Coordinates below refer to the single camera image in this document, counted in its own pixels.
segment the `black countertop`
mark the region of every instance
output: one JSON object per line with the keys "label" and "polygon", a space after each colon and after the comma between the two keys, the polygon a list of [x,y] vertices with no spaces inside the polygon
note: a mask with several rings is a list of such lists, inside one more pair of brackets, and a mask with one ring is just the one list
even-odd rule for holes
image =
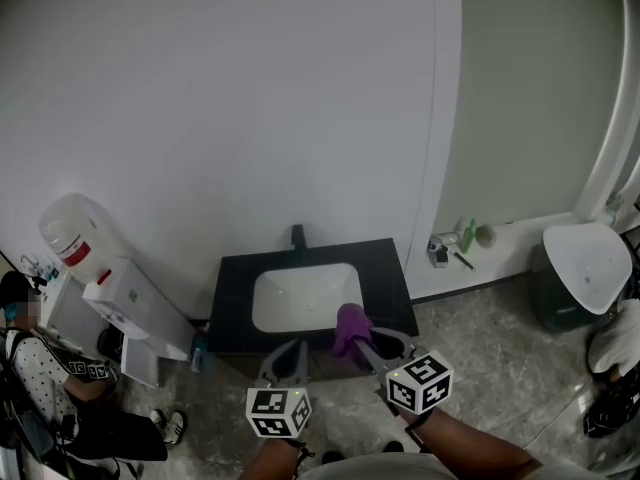
{"label": "black countertop", "polygon": [[311,350],[333,346],[334,330],[266,333],[253,324],[256,279],[269,270],[347,263],[360,278],[364,310],[373,324],[418,335],[402,266],[393,239],[222,258],[211,311],[209,351],[221,354],[270,353],[301,338]]}

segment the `white shoe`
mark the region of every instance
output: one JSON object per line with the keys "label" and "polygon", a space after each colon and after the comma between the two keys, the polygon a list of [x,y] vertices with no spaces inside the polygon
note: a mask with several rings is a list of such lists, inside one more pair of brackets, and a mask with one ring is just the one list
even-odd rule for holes
{"label": "white shoe", "polygon": [[153,422],[156,428],[160,430],[160,432],[163,432],[164,428],[167,426],[167,420],[165,419],[164,414],[162,414],[162,411],[159,411],[158,409],[151,411],[149,419]]}
{"label": "white shoe", "polygon": [[179,412],[171,415],[171,420],[167,428],[164,430],[164,442],[169,444],[178,444],[182,438],[182,430],[184,429],[184,417]]}

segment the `white sink basin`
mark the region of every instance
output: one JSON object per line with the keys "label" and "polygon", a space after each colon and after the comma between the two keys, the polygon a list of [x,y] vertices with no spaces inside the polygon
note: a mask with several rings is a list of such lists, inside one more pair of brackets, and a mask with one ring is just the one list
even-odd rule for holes
{"label": "white sink basin", "polygon": [[631,275],[631,256],[611,228],[594,222],[544,230],[556,273],[585,309],[605,313]]}
{"label": "white sink basin", "polygon": [[346,263],[270,270],[256,280],[253,324],[263,332],[333,329],[338,309],[362,306],[358,271]]}

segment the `green bottle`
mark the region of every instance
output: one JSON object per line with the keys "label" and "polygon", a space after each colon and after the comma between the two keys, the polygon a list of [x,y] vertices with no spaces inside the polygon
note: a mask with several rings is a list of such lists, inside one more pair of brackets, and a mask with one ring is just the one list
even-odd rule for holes
{"label": "green bottle", "polygon": [[473,239],[476,237],[476,219],[471,219],[471,223],[464,230],[464,235],[462,236],[462,242],[460,242],[460,251],[463,254],[467,254],[469,252],[469,247],[471,247],[471,243]]}

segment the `tile floor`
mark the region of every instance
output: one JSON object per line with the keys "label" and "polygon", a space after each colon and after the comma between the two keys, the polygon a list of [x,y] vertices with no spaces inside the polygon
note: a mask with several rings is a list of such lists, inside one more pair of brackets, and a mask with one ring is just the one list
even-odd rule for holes
{"label": "tile floor", "polygon": [[[588,330],[545,333],[531,316],[528,286],[520,277],[415,307],[419,345],[437,349],[455,368],[453,395],[444,408],[527,446],[542,460],[584,466],[599,460],[606,467],[614,456],[632,450],[640,423],[636,419],[609,439],[583,436],[581,413],[592,399],[584,365]],[[179,409],[188,418],[183,442],[166,463],[147,464],[144,478],[236,478],[259,445],[244,419],[250,381],[214,358],[198,375],[185,364],[163,364],[162,381],[157,390],[125,381],[120,391],[125,410]],[[374,395],[375,388],[371,377],[309,386],[316,406],[305,439],[319,453],[305,467],[318,464],[327,449],[353,456],[379,451],[392,439],[416,449]]]}

